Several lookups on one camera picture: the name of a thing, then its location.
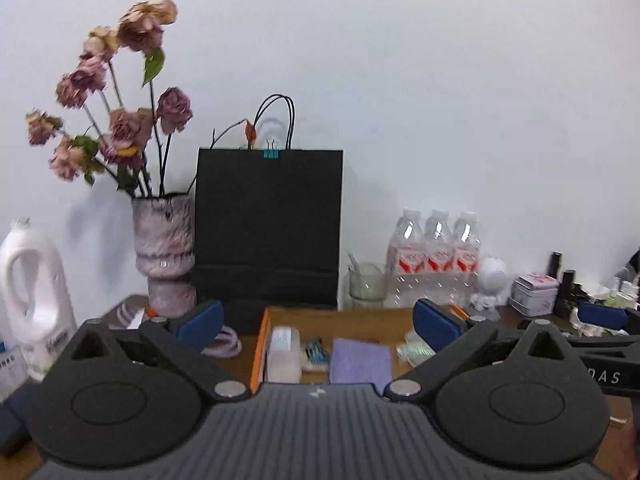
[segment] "circular pad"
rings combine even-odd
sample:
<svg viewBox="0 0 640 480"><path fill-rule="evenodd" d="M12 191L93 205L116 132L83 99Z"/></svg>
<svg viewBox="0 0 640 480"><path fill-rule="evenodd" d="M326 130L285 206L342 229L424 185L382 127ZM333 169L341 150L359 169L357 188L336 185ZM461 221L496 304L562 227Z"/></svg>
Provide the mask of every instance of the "circular pad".
<svg viewBox="0 0 640 480"><path fill-rule="evenodd" d="M31 436L55 460L131 466L179 446L198 425L199 394L167 370L87 360L64 379L45 379L31 411Z"/></svg>
<svg viewBox="0 0 640 480"><path fill-rule="evenodd" d="M589 457L609 423L604 395L575 363L526 358L460 374L435 413L454 444L482 462L519 470Z"/></svg>
<svg viewBox="0 0 640 480"><path fill-rule="evenodd" d="M507 384L491 392L489 406L515 424L544 424L564 411L564 397L545 384Z"/></svg>

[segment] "binder clip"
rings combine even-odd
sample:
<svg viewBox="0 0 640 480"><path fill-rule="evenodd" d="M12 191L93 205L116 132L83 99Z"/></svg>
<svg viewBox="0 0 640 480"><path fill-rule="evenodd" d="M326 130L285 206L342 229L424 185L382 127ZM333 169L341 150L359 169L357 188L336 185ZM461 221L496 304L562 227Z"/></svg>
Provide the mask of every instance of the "binder clip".
<svg viewBox="0 0 640 480"><path fill-rule="evenodd" d="M262 150L262 158L278 158L278 149L276 148L275 139L267 139L267 149Z"/></svg>

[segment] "purple sponge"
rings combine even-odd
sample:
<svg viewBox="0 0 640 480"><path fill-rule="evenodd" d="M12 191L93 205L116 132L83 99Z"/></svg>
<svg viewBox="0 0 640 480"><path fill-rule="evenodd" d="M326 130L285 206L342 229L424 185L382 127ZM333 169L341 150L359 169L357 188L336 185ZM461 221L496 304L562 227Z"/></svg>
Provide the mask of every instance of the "purple sponge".
<svg viewBox="0 0 640 480"><path fill-rule="evenodd" d="M392 380L388 346L334 339L329 362L331 384L372 383L382 394Z"/></svg>

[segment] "blue gripper pad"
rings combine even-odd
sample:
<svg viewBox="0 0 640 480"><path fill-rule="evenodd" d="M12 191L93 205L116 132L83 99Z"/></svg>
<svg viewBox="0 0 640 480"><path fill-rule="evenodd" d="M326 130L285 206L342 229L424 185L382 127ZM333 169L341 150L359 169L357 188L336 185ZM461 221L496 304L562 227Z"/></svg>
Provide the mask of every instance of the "blue gripper pad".
<svg viewBox="0 0 640 480"><path fill-rule="evenodd" d="M583 323L620 330L627 322L624 308L583 303L578 307L578 319Z"/></svg>
<svg viewBox="0 0 640 480"><path fill-rule="evenodd" d="M466 324L433 301L424 299L414 305L414 330L439 352L466 332Z"/></svg>
<svg viewBox="0 0 640 480"><path fill-rule="evenodd" d="M222 303L216 301L200 305L192 311L191 316L180 318L182 323L175 328L175 338L181 343L202 352L222 330L225 311Z"/></svg>
<svg viewBox="0 0 640 480"><path fill-rule="evenodd" d="M18 451L29 439L27 413L36 383L24 383L0 404L0 456Z"/></svg>

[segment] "pink tin box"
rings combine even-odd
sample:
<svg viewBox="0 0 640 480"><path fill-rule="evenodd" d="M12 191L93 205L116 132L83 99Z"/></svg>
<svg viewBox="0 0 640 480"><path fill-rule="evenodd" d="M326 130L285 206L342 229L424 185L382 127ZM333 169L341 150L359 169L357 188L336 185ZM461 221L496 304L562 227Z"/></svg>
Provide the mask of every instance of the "pink tin box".
<svg viewBox="0 0 640 480"><path fill-rule="evenodd" d="M545 274L523 274L513 282L509 304L523 316L546 316L553 312L559 285Z"/></svg>

